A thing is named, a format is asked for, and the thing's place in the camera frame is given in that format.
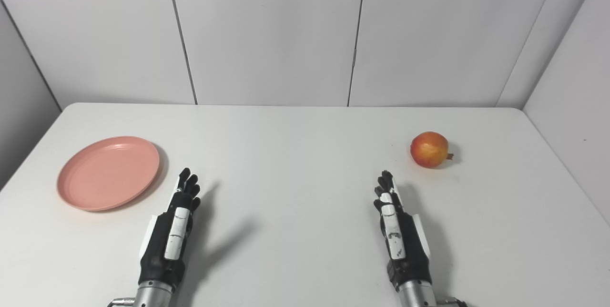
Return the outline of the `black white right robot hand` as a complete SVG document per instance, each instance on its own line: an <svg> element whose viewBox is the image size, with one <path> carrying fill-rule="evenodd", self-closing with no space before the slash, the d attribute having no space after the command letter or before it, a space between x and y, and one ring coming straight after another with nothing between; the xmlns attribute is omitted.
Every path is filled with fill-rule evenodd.
<svg viewBox="0 0 610 307"><path fill-rule="evenodd" d="M384 170L377 179L373 201L388 252L388 279L395 290L409 281L432 283L430 251L419 215L408 214L399 198L394 176Z"/></svg>

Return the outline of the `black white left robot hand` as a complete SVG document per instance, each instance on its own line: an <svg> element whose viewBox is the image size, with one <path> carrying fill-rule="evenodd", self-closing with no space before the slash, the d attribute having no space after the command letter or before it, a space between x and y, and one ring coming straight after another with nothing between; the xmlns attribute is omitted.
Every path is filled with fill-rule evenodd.
<svg viewBox="0 0 610 307"><path fill-rule="evenodd" d="M193 227L193 215L200 206L198 177L184 168L177 178L165 212L153 217L148 242L140 256L138 283L158 281L171 290L181 284L186 264L183 259Z"/></svg>

